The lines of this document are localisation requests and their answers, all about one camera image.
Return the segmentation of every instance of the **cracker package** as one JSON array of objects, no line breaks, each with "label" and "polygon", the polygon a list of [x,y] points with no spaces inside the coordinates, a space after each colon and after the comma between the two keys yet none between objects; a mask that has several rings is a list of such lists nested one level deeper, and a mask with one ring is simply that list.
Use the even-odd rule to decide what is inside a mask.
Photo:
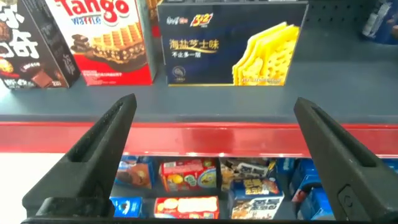
[{"label": "cracker package", "polygon": [[158,15],[169,85],[285,85],[307,6],[162,1]]},{"label": "cracker package", "polygon": [[159,167],[159,175],[168,192],[207,189],[217,185],[216,163],[212,158],[165,162]]},{"label": "cracker package", "polygon": [[273,219],[284,199],[275,178],[233,180],[228,208],[232,219]]},{"label": "cracker package", "polygon": [[154,214],[155,218],[217,219],[218,197],[157,198]]},{"label": "cracker package", "polygon": [[154,161],[148,156],[122,156],[115,183],[151,189],[155,184]]},{"label": "cracker package", "polygon": [[232,180],[268,177],[275,167],[275,160],[267,158],[220,158],[222,190],[229,190]]},{"label": "cracker package", "polygon": [[150,15],[141,0],[46,0],[87,85],[150,85]]}]

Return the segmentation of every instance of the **oreo package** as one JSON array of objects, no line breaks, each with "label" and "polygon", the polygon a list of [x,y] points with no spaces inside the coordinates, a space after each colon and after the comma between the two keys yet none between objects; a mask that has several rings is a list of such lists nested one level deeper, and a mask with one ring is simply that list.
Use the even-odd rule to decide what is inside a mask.
[{"label": "oreo package", "polygon": [[114,206],[114,217],[145,218],[142,212],[142,197],[110,197]]}]

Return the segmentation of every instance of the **chocolate wafer image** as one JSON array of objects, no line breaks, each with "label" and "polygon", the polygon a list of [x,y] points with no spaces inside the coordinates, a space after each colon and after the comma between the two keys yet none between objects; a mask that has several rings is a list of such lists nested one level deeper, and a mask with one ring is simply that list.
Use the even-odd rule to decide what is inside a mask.
[{"label": "chocolate wafer image", "polygon": [[81,34],[72,35],[73,45],[70,47],[74,52],[85,53],[91,49],[88,38]]},{"label": "chocolate wafer image", "polygon": [[137,70],[146,64],[144,40],[138,23],[94,37],[91,47],[93,60],[106,62],[120,72]]},{"label": "chocolate wafer image", "polygon": [[158,2],[160,2],[160,0],[147,0],[151,20],[157,19],[156,6]]},{"label": "chocolate wafer image", "polygon": [[0,41],[8,41],[10,39],[10,28],[5,22],[0,22]]}]

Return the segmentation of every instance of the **product label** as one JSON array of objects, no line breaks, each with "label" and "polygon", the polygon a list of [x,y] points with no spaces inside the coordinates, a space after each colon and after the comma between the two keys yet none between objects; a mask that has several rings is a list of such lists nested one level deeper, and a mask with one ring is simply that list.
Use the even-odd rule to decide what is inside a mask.
[{"label": "product label", "polygon": [[55,0],[72,17],[75,25],[106,24],[115,26],[119,17],[128,17],[130,7],[124,0]]},{"label": "product label", "polygon": [[87,84],[151,83],[136,1],[47,3]]}]

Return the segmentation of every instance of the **biscuit package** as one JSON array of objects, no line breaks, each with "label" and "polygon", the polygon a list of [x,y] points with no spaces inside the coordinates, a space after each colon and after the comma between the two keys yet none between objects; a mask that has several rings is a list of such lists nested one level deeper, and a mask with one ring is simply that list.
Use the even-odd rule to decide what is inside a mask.
[{"label": "biscuit package", "polygon": [[275,160],[267,158],[220,158],[222,190],[229,190],[233,180],[268,177],[275,167]]},{"label": "biscuit package", "polygon": [[217,219],[220,214],[216,196],[157,198],[154,210],[155,218]]},{"label": "biscuit package", "polygon": [[159,175],[167,192],[214,188],[217,185],[216,164],[212,158],[165,162]]},{"label": "biscuit package", "polygon": [[152,26],[152,35],[160,37],[159,20],[157,19],[157,3],[161,0],[146,0],[149,10],[149,19]]},{"label": "biscuit package", "polygon": [[232,219],[273,219],[284,199],[275,178],[233,180],[228,208]]},{"label": "biscuit package", "polygon": [[151,189],[155,184],[154,161],[148,156],[123,155],[115,183]]},{"label": "biscuit package", "polygon": [[80,71],[43,1],[0,1],[0,79],[10,89],[68,88]]},{"label": "biscuit package", "polygon": [[306,1],[162,1],[169,85],[285,85],[307,7]]},{"label": "biscuit package", "polygon": [[87,85],[150,85],[150,11],[138,0],[46,0]]},{"label": "biscuit package", "polygon": [[145,218],[142,212],[142,197],[110,197],[114,206],[114,217]]}]

